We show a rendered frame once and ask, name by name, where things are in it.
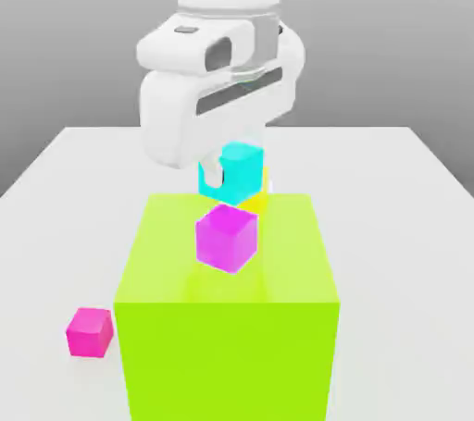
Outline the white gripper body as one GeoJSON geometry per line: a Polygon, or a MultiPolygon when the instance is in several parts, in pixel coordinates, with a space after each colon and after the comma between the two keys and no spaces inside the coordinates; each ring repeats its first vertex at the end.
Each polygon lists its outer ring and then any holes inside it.
{"type": "Polygon", "coordinates": [[[259,134],[293,108],[305,59],[301,38],[284,26],[277,58],[255,81],[233,80],[227,69],[204,77],[149,72],[140,90],[146,152],[159,164],[184,168],[228,142],[259,134]]]}

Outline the small cyan cube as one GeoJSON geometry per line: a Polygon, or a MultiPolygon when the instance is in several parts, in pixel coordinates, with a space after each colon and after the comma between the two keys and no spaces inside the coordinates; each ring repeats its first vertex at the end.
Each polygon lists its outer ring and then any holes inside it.
{"type": "Polygon", "coordinates": [[[264,149],[246,142],[229,142],[219,158],[223,183],[219,188],[206,184],[202,166],[198,168],[198,191],[206,197],[238,205],[260,192],[264,149]]]}

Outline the small yellow cube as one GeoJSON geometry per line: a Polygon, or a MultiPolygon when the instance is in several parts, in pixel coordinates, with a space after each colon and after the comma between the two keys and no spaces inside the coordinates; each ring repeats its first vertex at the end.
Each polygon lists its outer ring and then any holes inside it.
{"type": "Polygon", "coordinates": [[[268,167],[263,166],[261,190],[251,198],[240,203],[238,207],[250,213],[262,214],[267,208],[268,195],[270,192],[271,181],[269,179],[268,167]]]}

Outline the small purple cube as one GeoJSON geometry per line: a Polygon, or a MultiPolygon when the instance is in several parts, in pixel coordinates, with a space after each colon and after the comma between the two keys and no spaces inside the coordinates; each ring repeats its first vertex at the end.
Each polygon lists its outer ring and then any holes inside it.
{"type": "Polygon", "coordinates": [[[236,274],[257,251],[258,215],[219,204],[195,222],[196,259],[236,274]]]}

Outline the small pink cube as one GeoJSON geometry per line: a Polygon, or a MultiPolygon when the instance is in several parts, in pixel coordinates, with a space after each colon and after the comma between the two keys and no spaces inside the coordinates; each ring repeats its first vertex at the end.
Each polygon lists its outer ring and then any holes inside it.
{"type": "Polygon", "coordinates": [[[72,356],[103,358],[114,329],[110,310],[79,308],[66,329],[72,356]]]}

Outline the large lime green box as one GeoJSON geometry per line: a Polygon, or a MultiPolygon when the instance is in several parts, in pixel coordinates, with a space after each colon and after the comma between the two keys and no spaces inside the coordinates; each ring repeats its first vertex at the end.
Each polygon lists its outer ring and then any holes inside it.
{"type": "Polygon", "coordinates": [[[200,263],[197,194],[154,194],[114,301],[131,421],[325,421],[340,300],[306,194],[273,193],[257,254],[200,263]]]}

